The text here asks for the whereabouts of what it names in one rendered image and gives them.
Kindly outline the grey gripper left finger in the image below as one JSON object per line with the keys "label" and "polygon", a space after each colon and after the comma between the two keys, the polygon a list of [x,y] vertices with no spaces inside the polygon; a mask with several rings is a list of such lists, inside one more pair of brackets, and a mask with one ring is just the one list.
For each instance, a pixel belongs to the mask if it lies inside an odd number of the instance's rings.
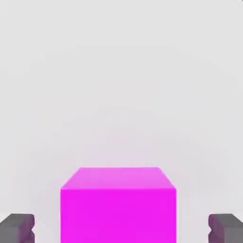
{"label": "grey gripper left finger", "polygon": [[10,214],[0,223],[0,243],[35,243],[33,214]]}

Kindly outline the small magenta cube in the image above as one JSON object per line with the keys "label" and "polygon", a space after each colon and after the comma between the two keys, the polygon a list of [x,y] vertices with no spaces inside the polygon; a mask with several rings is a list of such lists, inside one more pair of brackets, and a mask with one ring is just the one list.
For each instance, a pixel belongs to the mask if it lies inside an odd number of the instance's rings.
{"label": "small magenta cube", "polygon": [[80,168],[60,190],[60,243],[177,243],[177,191],[161,169]]}

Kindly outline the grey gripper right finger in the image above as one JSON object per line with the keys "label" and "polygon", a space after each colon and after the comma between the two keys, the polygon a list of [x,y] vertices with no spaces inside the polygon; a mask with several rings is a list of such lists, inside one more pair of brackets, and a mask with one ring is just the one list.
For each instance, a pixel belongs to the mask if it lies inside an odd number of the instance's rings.
{"label": "grey gripper right finger", "polygon": [[233,214],[210,214],[208,243],[243,243],[243,222]]}

